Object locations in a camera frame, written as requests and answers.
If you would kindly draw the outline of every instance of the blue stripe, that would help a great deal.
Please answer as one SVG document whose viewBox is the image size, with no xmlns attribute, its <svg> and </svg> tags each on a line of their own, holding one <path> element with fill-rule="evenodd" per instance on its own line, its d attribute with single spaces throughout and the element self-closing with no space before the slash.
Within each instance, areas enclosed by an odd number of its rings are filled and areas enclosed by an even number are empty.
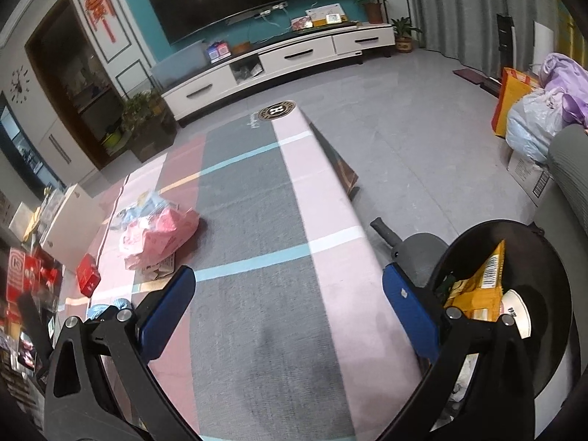
<svg viewBox="0 0 588 441">
<path fill-rule="evenodd" d="M 194 275 L 196 276 L 197 282 L 202 282 L 217 277 L 226 277 L 227 275 L 261 269 L 270 265 L 289 262 L 290 260 L 302 259 L 302 257 L 309 256 L 310 254 L 311 248 L 305 243 L 296 245 L 295 247 L 284 248 L 277 252 L 252 257 L 251 259 L 239 260 L 239 262 L 226 263 L 209 269 L 195 270 Z"/>
<path fill-rule="evenodd" d="M 219 162 L 218 164 L 215 164 L 214 166 L 210 166 L 209 168 L 202 169 L 200 171 L 200 175 L 204 176 L 204 175 L 209 174 L 211 172 L 218 171 L 219 169 L 225 168 L 226 166 L 230 166 L 231 164 L 242 161 L 243 159 L 249 159 L 249 157 L 257 156 L 258 154 L 262 154 L 264 152 L 267 152 L 271 149 L 275 149 L 277 147 L 279 147 L 279 144 L 277 142 L 275 142 L 275 143 L 268 144 L 266 146 L 259 147 L 257 149 L 252 150 L 252 151 L 240 154 L 239 156 L 231 157 L 230 159 L 227 159 L 223 162 Z"/>
</svg>

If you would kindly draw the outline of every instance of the gray tile floor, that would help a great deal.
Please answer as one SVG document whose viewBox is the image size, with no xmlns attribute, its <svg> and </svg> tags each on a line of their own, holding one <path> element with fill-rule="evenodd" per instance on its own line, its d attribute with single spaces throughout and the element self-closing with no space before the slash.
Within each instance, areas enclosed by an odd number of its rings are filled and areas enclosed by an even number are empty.
<svg viewBox="0 0 588 441">
<path fill-rule="evenodd" d="M 271 103 L 297 102 L 358 173 L 354 207 L 382 263 L 387 250 L 369 228 L 377 216 L 402 238 L 432 232 L 448 243 L 489 219 L 528 223 L 535 206 L 506 171 L 508 147 L 490 128 L 497 100 L 452 74 L 461 67 L 424 50 L 370 59 L 227 105 L 181 129 L 174 145 Z M 87 190 L 139 165 L 124 154 Z"/>
</svg>

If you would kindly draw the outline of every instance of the gray curtain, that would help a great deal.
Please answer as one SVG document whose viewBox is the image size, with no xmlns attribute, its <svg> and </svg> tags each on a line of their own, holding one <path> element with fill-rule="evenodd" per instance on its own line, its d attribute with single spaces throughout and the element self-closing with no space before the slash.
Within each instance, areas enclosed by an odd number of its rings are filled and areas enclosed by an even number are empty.
<svg viewBox="0 0 588 441">
<path fill-rule="evenodd" d="M 498 76 L 496 13 L 503 12 L 502 0 L 414 0 L 414 5 L 423 46 Z M 557 31 L 557 0 L 508 0 L 508 11 L 516 32 L 515 66 L 527 71 L 533 60 L 533 22 Z"/>
</svg>

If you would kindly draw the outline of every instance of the gray rug stripe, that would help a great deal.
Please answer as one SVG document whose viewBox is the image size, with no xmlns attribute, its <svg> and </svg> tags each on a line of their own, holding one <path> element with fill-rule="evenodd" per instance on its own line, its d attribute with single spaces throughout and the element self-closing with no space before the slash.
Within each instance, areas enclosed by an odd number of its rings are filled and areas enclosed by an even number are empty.
<svg viewBox="0 0 588 441">
<path fill-rule="evenodd" d="M 249 117 L 207 135 L 203 168 L 276 141 Z M 199 178 L 195 270 L 307 242 L 279 148 Z M 201 433 L 233 441 L 354 434 L 310 257 L 200 282 L 190 350 Z"/>
<path fill-rule="evenodd" d="M 238 441 L 354 435 L 310 257 L 201 282 L 191 314 L 201 434 Z"/>
</svg>

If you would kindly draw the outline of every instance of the cabinet handle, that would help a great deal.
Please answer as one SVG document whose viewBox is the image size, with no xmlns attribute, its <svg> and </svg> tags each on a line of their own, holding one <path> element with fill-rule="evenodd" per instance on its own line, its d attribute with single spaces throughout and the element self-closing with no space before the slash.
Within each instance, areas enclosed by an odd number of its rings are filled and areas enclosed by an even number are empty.
<svg viewBox="0 0 588 441">
<path fill-rule="evenodd" d="M 196 91 L 194 91 L 193 93 L 190 93 L 186 97 L 193 98 L 194 96 L 198 96 L 198 94 L 203 93 L 204 91 L 208 91 L 211 88 L 212 88 L 212 83 L 210 83 L 208 86 L 201 87 L 200 89 L 197 89 Z"/>
<path fill-rule="evenodd" d="M 71 164 L 72 160 L 70 159 L 70 157 L 67 155 L 67 153 L 64 151 L 64 148 L 61 147 L 61 145 L 57 142 L 57 139 L 55 139 L 53 134 L 49 135 L 49 142 L 51 142 L 51 144 L 53 144 L 53 147 L 55 148 L 55 150 L 60 154 L 61 157 L 64 158 L 64 160 L 68 163 Z"/>
<path fill-rule="evenodd" d="M 377 42 L 380 38 L 375 36 L 374 38 L 364 38 L 363 40 L 355 40 L 356 43 L 367 43 L 367 42 Z"/>
<path fill-rule="evenodd" d="M 300 53 L 289 54 L 288 56 L 284 56 L 284 60 L 291 60 L 292 58 L 298 58 L 299 56 L 304 56 L 305 54 L 311 54 L 314 50 L 306 50 L 301 51 Z"/>
</svg>

